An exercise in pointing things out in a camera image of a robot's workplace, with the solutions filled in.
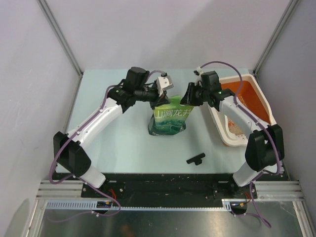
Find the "green litter bag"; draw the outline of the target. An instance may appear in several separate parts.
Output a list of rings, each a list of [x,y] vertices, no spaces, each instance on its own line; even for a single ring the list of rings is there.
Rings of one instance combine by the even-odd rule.
[[[186,129],[186,120],[194,106],[181,105],[181,96],[169,98],[170,103],[153,109],[148,132],[153,136],[176,135]]]

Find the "black bag clip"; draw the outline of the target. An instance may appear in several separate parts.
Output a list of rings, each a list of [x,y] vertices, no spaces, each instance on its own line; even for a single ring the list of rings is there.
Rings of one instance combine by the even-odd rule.
[[[201,153],[201,154],[198,154],[198,155],[186,160],[186,163],[187,164],[194,163],[195,165],[200,165],[200,164],[202,164],[202,159],[204,157],[205,157],[205,153]]]

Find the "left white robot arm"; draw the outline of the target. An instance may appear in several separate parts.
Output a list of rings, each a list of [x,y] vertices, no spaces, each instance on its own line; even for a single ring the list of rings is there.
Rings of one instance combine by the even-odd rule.
[[[160,76],[152,83],[148,79],[155,73]],[[66,133],[53,137],[54,160],[49,174],[61,165],[75,177],[92,186],[92,192],[102,198],[108,194],[106,176],[92,165],[85,149],[112,121],[121,116],[137,101],[150,103],[151,108],[169,102],[166,92],[173,87],[171,77],[164,71],[147,71],[131,67],[118,84],[110,85],[101,105],[81,124]]]

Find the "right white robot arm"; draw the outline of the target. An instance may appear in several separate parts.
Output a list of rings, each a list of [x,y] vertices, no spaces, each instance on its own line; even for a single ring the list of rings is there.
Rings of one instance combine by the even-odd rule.
[[[267,172],[268,166],[276,165],[274,174],[280,173],[284,159],[282,128],[263,121],[238,100],[236,93],[223,89],[215,71],[203,73],[195,70],[194,73],[198,79],[188,84],[180,104],[195,107],[207,104],[230,118],[247,137],[245,162],[228,185],[229,195],[239,198],[245,193],[245,186]]]

